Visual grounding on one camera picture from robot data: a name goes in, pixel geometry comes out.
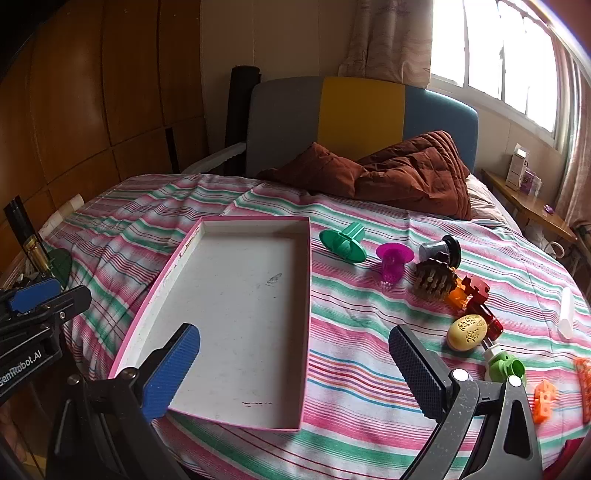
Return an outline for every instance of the orange plastic toy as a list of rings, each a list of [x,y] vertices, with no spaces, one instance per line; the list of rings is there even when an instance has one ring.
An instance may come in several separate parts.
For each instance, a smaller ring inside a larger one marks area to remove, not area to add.
[[[456,288],[449,293],[445,301],[456,310],[462,311],[466,308],[466,303],[468,303],[468,295],[466,294],[466,287],[462,284],[459,277],[456,279],[456,282]]]
[[[575,358],[574,368],[579,376],[581,396],[583,397],[583,422],[591,419],[591,360],[589,358]]]
[[[542,380],[534,392],[534,423],[542,423],[552,416],[552,402],[558,398],[558,389]]]

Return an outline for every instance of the orange grid toy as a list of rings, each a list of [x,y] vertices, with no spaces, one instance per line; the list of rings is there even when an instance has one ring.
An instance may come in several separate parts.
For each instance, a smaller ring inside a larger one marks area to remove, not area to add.
[[[542,380],[534,391],[534,423],[542,423],[552,416],[552,402],[558,398],[558,389]]]
[[[589,358],[575,358],[574,368],[579,376],[581,396],[583,398],[583,422],[591,419],[591,360]]]

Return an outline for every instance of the yellow egg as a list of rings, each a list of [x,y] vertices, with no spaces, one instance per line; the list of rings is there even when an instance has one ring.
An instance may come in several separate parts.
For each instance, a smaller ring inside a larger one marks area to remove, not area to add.
[[[486,322],[480,315],[465,315],[447,331],[447,344],[452,350],[465,352],[476,347],[486,336]]]

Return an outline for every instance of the black gripper pad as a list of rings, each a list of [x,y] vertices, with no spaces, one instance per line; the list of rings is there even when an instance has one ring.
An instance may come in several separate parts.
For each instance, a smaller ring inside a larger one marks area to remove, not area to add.
[[[406,325],[390,331],[388,347],[423,414],[428,419],[442,421],[452,394],[447,365],[429,352]]]

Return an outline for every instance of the yellow headboard panel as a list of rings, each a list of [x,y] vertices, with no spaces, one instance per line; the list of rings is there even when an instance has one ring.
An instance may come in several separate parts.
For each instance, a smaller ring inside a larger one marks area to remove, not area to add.
[[[350,77],[326,77],[322,85],[318,143],[358,160],[402,141],[404,85]]]

